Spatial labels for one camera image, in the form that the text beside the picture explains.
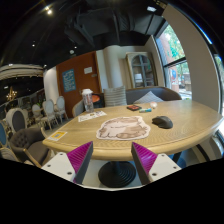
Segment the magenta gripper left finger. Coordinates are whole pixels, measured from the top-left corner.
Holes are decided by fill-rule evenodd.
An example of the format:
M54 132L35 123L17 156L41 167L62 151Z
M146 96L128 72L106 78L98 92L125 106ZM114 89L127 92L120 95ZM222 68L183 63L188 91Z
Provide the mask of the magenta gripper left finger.
M93 142L90 141L67 154L67 157L75 171L74 183L81 184L83 182L92 153Z

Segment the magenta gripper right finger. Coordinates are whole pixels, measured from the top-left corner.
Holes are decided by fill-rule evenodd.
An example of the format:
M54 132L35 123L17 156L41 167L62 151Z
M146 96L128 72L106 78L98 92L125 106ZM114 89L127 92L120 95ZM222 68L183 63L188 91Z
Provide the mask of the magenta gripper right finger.
M139 145L135 142L132 143L131 153L141 183L143 185L149 184L149 171L156 161L157 155L144 146Z

